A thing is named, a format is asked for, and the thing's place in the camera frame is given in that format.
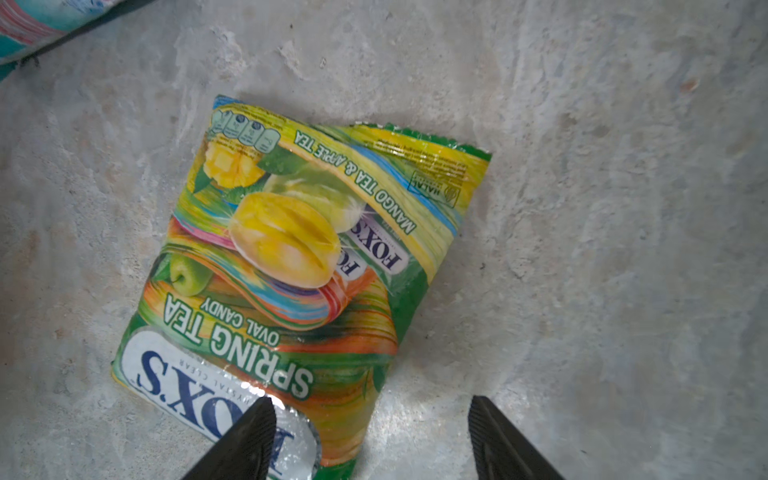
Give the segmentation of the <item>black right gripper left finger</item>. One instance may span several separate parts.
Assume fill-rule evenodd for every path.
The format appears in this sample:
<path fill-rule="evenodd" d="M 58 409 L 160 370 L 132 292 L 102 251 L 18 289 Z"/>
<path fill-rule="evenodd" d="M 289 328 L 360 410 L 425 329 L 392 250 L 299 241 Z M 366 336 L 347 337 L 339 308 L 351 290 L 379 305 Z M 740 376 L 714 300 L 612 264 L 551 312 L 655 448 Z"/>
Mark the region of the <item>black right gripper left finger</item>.
<path fill-rule="evenodd" d="M 272 400 L 258 399 L 182 479 L 265 480 L 276 428 Z"/>

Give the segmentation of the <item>teal Fox's candy bag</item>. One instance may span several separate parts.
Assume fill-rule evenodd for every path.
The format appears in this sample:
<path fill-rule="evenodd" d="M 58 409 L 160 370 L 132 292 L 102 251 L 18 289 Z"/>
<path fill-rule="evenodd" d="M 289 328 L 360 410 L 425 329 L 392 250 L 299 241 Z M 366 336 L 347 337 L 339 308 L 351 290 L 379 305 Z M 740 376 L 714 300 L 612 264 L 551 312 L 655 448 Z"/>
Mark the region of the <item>teal Fox's candy bag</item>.
<path fill-rule="evenodd" d="M 37 52 L 147 4 L 140 0 L 1 0 L 1 80 Z"/>

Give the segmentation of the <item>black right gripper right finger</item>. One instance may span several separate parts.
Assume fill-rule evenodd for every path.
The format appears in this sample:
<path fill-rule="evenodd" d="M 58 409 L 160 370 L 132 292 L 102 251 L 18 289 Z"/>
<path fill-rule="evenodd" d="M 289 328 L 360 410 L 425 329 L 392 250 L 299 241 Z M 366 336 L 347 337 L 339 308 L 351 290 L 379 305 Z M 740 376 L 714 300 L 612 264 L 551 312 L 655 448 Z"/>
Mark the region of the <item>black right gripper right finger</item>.
<path fill-rule="evenodd" d="M 488 397 L 472 397 L 468 430 L 480 480 L 564 479 Z"/>

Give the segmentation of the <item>green Fox's spring tea bag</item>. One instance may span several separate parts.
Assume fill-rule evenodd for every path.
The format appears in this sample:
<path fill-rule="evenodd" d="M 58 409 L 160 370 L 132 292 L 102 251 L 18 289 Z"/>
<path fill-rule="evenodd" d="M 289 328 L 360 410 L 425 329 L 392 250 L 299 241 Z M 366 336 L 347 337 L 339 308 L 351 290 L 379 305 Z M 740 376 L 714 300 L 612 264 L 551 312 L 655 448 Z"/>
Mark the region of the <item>green Fox's spring tea bag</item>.
<path fill-rule="evenodd" d="M 491 159 L 218 96 L 113 378 L 214 441 L 270 397 L 269 477 L 350 478 Z"/>

